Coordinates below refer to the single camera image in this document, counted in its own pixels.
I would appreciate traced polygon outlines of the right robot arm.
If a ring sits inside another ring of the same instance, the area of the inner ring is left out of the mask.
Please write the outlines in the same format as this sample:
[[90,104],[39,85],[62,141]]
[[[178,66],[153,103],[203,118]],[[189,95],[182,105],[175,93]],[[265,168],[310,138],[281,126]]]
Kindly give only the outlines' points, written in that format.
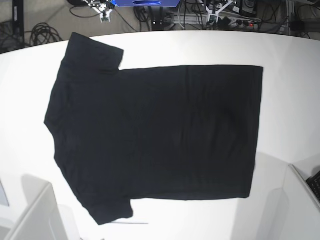
[[117,5],[115,0],[82,0],[81,2],[105,16],[109,15]]

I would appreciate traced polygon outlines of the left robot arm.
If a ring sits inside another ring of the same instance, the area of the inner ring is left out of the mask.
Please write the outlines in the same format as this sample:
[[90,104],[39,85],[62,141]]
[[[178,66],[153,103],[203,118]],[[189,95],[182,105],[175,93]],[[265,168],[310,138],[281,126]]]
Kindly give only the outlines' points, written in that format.
[[205,0],[203,5],[209,16],[219,17],[229,6],[235,5],[236,0]]

